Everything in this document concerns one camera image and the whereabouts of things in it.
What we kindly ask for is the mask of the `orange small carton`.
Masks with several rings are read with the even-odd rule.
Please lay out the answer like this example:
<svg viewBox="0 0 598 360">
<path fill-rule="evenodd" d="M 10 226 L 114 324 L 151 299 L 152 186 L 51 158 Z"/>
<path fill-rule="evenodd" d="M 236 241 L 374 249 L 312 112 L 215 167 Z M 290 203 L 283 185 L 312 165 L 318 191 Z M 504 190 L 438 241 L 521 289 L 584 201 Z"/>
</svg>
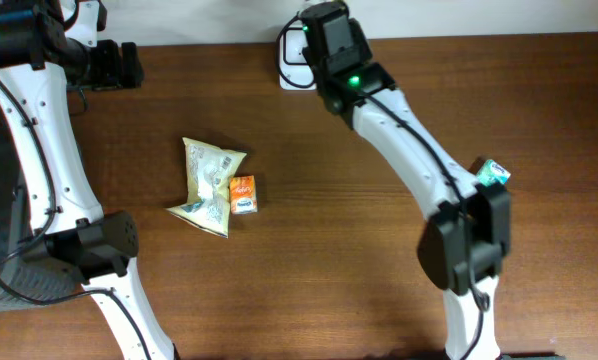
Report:
<svg viewBox="0 0 598 360">
<path fill-rule="evenodd" d="M 229 183 L 231 213 L 235 215 L 258 211 L 255 177 L 233 177 Z"/>
</svg>

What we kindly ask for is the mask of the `beige snack bag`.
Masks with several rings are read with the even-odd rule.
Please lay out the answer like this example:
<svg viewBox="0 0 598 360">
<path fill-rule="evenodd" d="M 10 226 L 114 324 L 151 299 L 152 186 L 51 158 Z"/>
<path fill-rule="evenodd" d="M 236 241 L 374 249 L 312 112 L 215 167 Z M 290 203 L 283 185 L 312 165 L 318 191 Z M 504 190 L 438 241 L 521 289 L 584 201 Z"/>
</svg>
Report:
<svg viewBox="0 0 598 360">
<path fill-rule="evenodd" d="M 171 215 L 205 232 L 227 238 L 229 234 L 229 183 L 246 153 L 222 149 L 183 138 L 187 201 L 167 208 Z"/>
</svg>

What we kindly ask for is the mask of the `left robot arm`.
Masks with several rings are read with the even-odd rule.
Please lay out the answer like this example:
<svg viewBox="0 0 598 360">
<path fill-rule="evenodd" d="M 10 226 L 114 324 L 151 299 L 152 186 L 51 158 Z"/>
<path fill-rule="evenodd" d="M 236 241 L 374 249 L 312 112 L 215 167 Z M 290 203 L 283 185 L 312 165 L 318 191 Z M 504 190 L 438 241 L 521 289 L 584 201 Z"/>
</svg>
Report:
<svg viewBox="0 0 598 360">
<path fill-rule="evenodd" d="M 133 89 L 131 42 L 99 1 L 0 1 L 0 312 L 93 299 L 127 359 L 174 359 L 140 282 L 139 239 L 86 177 L 68 96 Z"/>
</svg>

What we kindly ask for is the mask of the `teal tissue pack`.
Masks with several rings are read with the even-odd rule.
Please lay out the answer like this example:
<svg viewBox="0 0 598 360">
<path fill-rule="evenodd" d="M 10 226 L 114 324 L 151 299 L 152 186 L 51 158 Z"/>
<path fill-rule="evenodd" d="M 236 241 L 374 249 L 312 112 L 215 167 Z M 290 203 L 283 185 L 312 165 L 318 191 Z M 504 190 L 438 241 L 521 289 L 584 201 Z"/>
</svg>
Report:
<svg viewBox="0 0 598 360">
<path fill-rule="evenodd" d="M 493 159 L 483 160 L 476 165 L 476 178 L 484 186 L 496 183 L 504 185 L 511 173 Z"/>
</svg>

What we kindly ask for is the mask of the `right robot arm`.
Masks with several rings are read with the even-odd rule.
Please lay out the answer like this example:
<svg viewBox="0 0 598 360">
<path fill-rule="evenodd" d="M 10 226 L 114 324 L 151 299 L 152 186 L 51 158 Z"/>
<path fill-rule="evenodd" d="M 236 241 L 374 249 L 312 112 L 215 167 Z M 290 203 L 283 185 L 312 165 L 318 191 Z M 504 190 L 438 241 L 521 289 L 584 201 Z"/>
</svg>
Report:
<svg viewBox="0 0 598 360">
<path fill-rule="evenodd" d="M 510 193 L 499 182 L 482 183 L 426 130 L 393 77 L 374 61 L 345 2 L 310 4 L 297 18 L 326 109 L 383 156 L 424 217 L 417 257 L 442 292 L 446 357 L 502 358 L 494 297 L 511 248 Z"/>
</svg>

